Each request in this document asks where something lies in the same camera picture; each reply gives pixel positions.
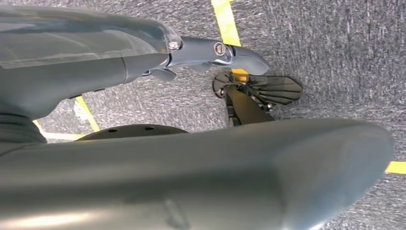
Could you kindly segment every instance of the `gray plastic housing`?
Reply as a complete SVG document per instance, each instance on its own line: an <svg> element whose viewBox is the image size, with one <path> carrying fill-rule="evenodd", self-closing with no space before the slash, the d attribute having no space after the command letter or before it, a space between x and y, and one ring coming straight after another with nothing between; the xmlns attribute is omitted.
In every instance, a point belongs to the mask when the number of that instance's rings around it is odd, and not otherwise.
<svg viewBox="0 0 406 230"><path fill-rule="evenodd" d="M269 70L269 63L252 50L233 46L235 61L228 65L230 68L245 69L251 75L262 75Z"/></svg>
<svg viewBox="0 0 406 230"><path fill-rule="evenodd" d="M181 37L163 23L51 7L0 7L0 67L168 54Z"/></svg>
<svg viewBox="0 0 406 230"><path fill-rule="evenodd" d="M315 230L392 159L386 130L335 119L0 148L2 230Z"/></svg>
<svg viewBox="0 0 406 230"><path fill-rule="evenodd" d="M64 99L133 81L167 54L0 69L0 114L38 119Z"/></svg>

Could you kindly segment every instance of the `black foot pedal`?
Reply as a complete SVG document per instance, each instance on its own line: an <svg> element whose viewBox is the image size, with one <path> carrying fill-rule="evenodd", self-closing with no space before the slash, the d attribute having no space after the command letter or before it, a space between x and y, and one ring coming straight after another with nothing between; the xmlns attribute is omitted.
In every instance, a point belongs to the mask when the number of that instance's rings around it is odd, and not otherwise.
<svg viewBox="0 0 406 230"><path fill-rule="evenodd" d="M302 95L302 87L288 77L219 74L213 80L217 97L227 105L229 126L273 121L267 112Z"/></svg>
<svg viewBox="0 0 406 230"><path fill-rule="evenodd" d="M302 96L302 87L289 77L222 73L213 81L213 90L217 97L224 98L225 85L239 86L241 91L255 97L261 104L262 99L268 104L288 105Z"/></svg>

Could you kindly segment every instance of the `bolt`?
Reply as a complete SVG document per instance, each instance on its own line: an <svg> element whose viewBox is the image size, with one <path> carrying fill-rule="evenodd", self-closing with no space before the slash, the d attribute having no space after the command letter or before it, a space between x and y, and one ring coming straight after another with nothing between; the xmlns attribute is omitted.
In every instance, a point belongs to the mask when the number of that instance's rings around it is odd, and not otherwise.
<svg viewBox="0 0 406 230"><path fill-rule="evenodd" d="M214 52L218 56L223 56L224 54L226 54L226 46L221 42L216 42L214 44Z"/></svg>
<svg viewBox="0 0 406 230"><path fill-rule="evenodd" d="M177 42L169 42L169 49L179 49L179 44Z"/></svg>
<svg viewBox="0 0 406 230"><path fill-rule="evenodd" d="M226 92L224 91L223 88L221 88L221 89L217 90L217 93L218 93L220 96L224 96L224 94L225 94Z"/></svg>

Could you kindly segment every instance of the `yellow part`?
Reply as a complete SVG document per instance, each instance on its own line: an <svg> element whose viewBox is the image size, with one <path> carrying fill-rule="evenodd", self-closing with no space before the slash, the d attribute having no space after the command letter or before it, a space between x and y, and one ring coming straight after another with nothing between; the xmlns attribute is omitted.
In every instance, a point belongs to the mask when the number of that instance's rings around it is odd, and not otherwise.
<svg viewBox="0 0 406 230"><path fill-rule="evenodd" d="M33 122L34 122L34 124L37 126L37 128L39 129L39 131L40 131L41 133L43 133L44 130L42 129L42 127L41 127L41 125L39 124L39 122L38 122L37 120L35 120L35 121L33 121Z"/></svg>
<svg viewBox="0 0 406 230"><path fill-rule="evenodd" d="M84 137L83 134L69 134L69 133L41 133L46 139L59 139L59 140L77 140Z"/></svg>
<svg viewBox="0 0 406 230"><path fill-rule="evenodd" d="M406 174L406 162L391 161L386 173Z"/></svg>
<svg viewBox="0 0 406 230"><path fill-rule="evenodd" d="M241 46L230 0L212 0L212 6L214 8L223 43L233 46ZM231 71L237 74L248 74L243 69L232 69Z"/></svg>
<svg viewBox="0 0 406 230"><path fill-rule="evenodd" d="M99 125L97 125L97 122L94 119L93 115L91 114L90 109L89 109L88 105L86 104L85 100L83 99L83 97L82 96L77 97L76 101L82 107L83 111L85 111L85 113L87 114L88 121L89 121L90 126L93 129L93 131L94 132L100 131Z"/></svg>
<svg viewBox="0 0 406 230"><path fill-rule="evenodd" d="M236 77L234 77L234 80L238 81L238 82L247 82L247 77L246 76L236 76Z"/></svg>

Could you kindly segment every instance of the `carpeted floor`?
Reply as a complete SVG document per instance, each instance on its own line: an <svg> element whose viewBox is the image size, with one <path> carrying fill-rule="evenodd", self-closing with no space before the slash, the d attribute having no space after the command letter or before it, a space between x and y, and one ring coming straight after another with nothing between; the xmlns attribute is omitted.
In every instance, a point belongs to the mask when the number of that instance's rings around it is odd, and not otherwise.
<svg viewBox="0 0 406 230"><path fill-rule="evenodd" d="M88 7L159 19L182 35L220 39L208 0L3 2ZM397 161L406 161L405 5L399 0L232 3L242 45L262 54L272 64L272 74L292 76L304 87L301 101L273 111L278 118L345 117L377 122L393 132ZM216 70L209 75L186 69L176 72L173 82L139 79L84 97L101 128L152 123L200 132L225 127L224 104L211 89ZM40 120L44 130L90 133L76 107L74 100L61 103ZM406 175L387 174L362 201L324 229L405 230Z"/></svg>

